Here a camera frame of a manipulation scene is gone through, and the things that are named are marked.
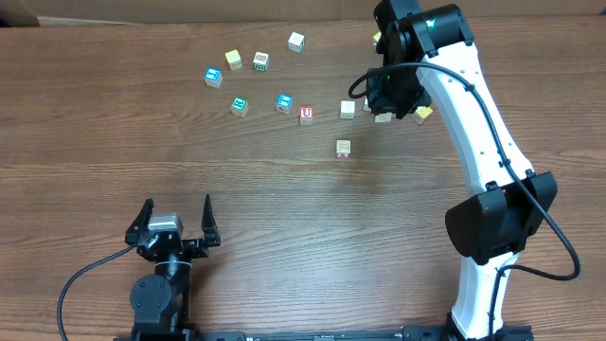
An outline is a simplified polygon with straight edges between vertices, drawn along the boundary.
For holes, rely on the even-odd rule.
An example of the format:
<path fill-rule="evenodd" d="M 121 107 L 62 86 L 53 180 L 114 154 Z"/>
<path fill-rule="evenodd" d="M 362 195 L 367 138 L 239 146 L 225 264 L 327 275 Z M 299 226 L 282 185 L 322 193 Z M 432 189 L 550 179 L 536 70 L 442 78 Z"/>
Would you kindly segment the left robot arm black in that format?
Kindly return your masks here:
<path fill-rule="evenodd" d="M 140 278 L 131 289 L 134 326 L 130 338 L 201 340 L 200 330 L 189 321 L 191 262 L 207 258 L 208 249 L 221 244 L 211 199 L 205 197 L 203 235 L 195 239 L 183 237 L 184 226 L 178 214 L 152 211 L 153 200 L 148 199 L 125 233 L 125 243 L 154 264 L 153 273 Z"/>

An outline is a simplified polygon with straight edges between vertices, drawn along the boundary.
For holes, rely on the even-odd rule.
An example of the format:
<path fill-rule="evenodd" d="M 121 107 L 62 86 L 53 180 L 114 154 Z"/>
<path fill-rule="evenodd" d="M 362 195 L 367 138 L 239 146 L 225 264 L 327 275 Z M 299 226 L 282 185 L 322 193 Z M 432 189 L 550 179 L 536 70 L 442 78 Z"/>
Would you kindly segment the red U block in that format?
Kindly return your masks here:
<path fill-rule="evenodd" d="M 299 123 L 301 125 L 312 125 L 314 122 L 314 108 L 311 106 L 301 106 L 299 108 Z"/>

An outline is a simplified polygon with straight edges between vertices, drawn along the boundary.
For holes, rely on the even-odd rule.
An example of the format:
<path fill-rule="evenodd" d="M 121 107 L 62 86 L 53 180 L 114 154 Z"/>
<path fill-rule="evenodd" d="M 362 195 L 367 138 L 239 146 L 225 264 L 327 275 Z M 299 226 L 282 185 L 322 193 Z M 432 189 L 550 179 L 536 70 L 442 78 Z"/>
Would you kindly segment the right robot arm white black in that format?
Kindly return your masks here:
<path fill-rule="evenodd" d="M 445 214 L 461 255 L 456 302 L 443 328 L 403 329 L 405 340 L 530 340 L 528 326 L 508 326 L 501 308 L 510 266 L 525 249 L 557 193 L 513 141 L 481 70 L 474 37 L 454 5 L 422 10 L 415 1 L 382 1 L 380 68 L 365 74 L 368 110 L 397 118 L 434 104 L 460 159 L 468 199 Z"/>

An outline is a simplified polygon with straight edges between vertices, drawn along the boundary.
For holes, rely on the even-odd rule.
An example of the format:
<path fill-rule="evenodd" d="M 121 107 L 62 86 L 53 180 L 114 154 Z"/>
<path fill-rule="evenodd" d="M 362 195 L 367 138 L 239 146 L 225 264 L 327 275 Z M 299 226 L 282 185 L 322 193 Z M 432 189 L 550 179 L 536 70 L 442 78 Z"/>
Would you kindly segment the blue L block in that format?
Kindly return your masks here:
<path fill-rule="evenodd" d="M 341 139 L 336 141 L 336 156 L 338 158 L 351 157 L 351 142 L 349 140 Z"/>

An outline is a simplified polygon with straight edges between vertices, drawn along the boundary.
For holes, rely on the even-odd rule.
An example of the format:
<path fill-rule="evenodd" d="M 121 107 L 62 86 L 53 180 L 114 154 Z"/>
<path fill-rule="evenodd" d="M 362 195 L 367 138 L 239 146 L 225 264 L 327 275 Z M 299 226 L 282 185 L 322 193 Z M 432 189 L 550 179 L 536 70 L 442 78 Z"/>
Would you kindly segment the white block red C side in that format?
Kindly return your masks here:
<path fill-rule="evenodd" d="M 376 116 L 374 116 L 374 122 L 375 123 L 385 123 L 385 122 L 390 122 L 392 119 L 393 114 L 392 113 L 383 113 L 383 114 L 378 114 Z"/>

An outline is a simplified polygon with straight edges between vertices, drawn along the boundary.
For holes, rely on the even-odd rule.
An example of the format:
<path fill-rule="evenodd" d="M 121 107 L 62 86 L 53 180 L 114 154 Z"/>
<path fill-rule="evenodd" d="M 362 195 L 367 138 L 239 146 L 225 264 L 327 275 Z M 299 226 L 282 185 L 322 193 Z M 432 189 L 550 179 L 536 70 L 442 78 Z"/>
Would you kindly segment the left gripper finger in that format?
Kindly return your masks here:
<path fill-rule="evenodd" d="M 148 198 L 142 206 L 140 212 L 125 232 L 125 243 L 132 245 L 138 242 L 141 234 L 148 230 L 148 223 L 152 216 L 154 202 Z"/>
<path fill-rule="evenodd" d="M 216 247 L 221 245 L 221 236 L 213 216 L 212 204 L 209 194 L 205 196 L 201 229 L 204 233 L 205 245 L 207 247 Z"/>

